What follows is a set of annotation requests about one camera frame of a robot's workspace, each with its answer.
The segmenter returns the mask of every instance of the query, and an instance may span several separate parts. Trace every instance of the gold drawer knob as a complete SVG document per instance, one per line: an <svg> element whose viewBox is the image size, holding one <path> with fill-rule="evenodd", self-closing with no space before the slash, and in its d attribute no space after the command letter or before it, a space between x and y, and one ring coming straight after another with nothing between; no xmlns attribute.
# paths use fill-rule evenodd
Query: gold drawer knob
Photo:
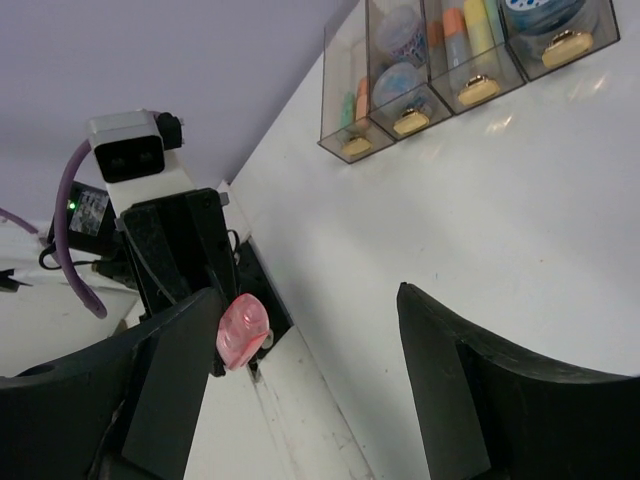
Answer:
<svg viewBox="0 0 640 480"><path fill-rule="evenodd" d="M371 150L373 144L364 137L354 137L342 146L342 153L349 157L362 155Z"/></svg>
<svg viewBox="0 0 640 480"><path fill-rule="evenodd" d="M593 47L593 35L587 32L565 30L553 37L542 54L542 63L547 68L555 68L575 60Z"/></svg>
<svg viewBox="0 0 640 480"><path fill-rule="evenodd" d="M399 120L393 124L393 129L398 135L409 135L416 130L429 125L431 120L424 113L409 109L402 114Z"/></svg>
<svg viewBox="0 0 640 480"><path fill-rule="evenodd" d="M477 105L500 93L500 84L487 77L478 75L467 82L465 87L458 94L458 100L465 107Z"/></svg>

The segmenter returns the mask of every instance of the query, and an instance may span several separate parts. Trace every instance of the purple wall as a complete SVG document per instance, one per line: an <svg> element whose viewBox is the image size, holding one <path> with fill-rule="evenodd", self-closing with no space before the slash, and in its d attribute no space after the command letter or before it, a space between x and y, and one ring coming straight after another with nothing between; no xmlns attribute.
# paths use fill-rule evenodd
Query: purple wall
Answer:
<svg viewBox="0 0 640 480"><path fill-rule="evenodd" d="M50 218L85 121L141 107L185 117L183 158L199 185L232 179L320 54L323 25L342 3L5 2L0 205ZM99 185L95 162L78 179Z"/></svg>

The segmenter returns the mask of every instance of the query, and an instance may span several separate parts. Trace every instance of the white countertop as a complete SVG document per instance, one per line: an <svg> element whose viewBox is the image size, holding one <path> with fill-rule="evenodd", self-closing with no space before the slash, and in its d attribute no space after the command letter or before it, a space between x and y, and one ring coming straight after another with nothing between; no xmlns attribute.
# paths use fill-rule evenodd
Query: white countertop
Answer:
<svg viewBox="0 0 640 480"><path fill-rule="evenodd" d="M428 478L395 295L640 373L640 4L622 41L353 166L316 145L321 59L232 191L378 480Z"/></svg>

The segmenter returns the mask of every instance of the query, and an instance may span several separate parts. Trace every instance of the pink plastic toy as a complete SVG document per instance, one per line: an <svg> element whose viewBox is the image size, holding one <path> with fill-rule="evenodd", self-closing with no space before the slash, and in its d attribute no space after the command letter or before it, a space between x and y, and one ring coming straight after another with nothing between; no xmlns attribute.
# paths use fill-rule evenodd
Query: pink plastic toy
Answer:
<svg viewBox="0 0 640 480"><path fill-rule="evenodd" d="M220 319L216 340L227 368L244 367L260 349L268 333L269 316L260 300L249 293L236 298Z"/></svg>

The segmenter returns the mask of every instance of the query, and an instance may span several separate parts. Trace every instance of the label sticker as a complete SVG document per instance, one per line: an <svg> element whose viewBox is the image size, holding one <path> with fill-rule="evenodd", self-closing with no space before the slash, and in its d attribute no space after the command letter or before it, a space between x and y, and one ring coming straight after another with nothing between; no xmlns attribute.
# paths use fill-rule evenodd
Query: label sticker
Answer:
<svg viewBox="0 0 640 480"><path fill-rule="evenodd" d="M69 229L96 237L109 205L109 196L100 192L84 191L80 194Z"/></svg>

